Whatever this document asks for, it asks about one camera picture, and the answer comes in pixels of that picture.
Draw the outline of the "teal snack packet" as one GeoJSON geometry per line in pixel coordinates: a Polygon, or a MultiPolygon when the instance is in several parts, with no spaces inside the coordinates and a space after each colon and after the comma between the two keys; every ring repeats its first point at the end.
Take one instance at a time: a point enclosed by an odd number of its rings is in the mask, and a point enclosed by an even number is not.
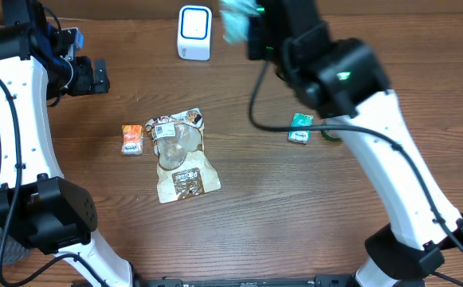
{"type": "Polygon", "coordinates": [[[224,39],[231,45],[249,38],[249,18],[259,15],[255,0],[220,0],[219,11],[224,26],[224,39]]]}

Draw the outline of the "orange small packet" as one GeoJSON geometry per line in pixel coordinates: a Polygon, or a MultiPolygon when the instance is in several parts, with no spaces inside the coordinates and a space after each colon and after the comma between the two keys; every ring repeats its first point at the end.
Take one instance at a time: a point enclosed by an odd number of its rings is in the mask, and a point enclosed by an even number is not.
{"type": "Polygon", "coordinates": [[[123,145],[121,151],[124,155],[143,154],[143,126],[123,125],[123,145]]]}

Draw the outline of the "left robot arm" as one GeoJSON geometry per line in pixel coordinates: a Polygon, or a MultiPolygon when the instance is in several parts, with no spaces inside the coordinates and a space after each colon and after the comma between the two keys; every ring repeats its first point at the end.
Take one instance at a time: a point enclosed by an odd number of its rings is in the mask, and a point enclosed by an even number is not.
{"type": "Polygon", "coordinates": [[[49,23],[38,1],[2,3],[0,28],[0,227],[4,239],[68,262],[92,286],[141,286],[131,263],[97,229],[96,205],[55,156],[49,100],[110,88],[106,63],[79,55],[77,28],[49,23]]]}

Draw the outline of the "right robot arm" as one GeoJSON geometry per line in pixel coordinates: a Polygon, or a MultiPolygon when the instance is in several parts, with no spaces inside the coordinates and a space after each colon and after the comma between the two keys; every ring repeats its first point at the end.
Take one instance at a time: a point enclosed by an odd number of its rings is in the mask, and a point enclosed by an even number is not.
{"type": "Polygon", "coordinates": [[[421,282],[443,265],[444,250],[463,252],[463,213],[427,167],[374,50],[333,39],[312,1],[255,1],[249,20],[249,58],[275,65],[324,120],[320,130],[348,146],[386,209],[389,222],[366,240],[355,283],[421,282]]]}

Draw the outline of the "beige snack bag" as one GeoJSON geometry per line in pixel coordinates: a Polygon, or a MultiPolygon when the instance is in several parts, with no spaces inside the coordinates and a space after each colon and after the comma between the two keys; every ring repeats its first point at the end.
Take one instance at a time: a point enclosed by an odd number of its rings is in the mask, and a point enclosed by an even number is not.
{"type": "Polygon", "coordinates": [[[157,157],[161,203],[217,191],[218,173],[204,153],[204,120],[199,108],[150,119],[145,124],[157,157]]]}

